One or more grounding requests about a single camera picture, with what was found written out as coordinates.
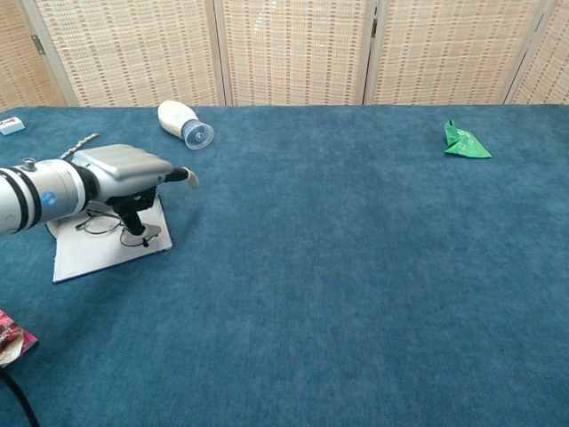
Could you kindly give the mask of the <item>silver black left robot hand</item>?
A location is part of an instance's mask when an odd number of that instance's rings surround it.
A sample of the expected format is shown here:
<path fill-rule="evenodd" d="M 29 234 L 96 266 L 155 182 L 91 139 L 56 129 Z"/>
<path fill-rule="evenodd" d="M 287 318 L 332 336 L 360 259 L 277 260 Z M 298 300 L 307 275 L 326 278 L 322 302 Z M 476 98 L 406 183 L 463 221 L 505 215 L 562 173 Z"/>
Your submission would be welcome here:
<path fill-rule="evenodd" d="M 120 242 L 127 247 L 147 247 L 161 233 L 160 227 L 145 224 L 139 217 L 139 212 L 153 206 L 158 185 L 183 181 L 192 189 L 199 188 L 196 174 L 186 166 L 174 166 L 128 144 L 78 150 L 71 163 L 89 174 L 89 200 L 110 207 L 120 218 Z"/>

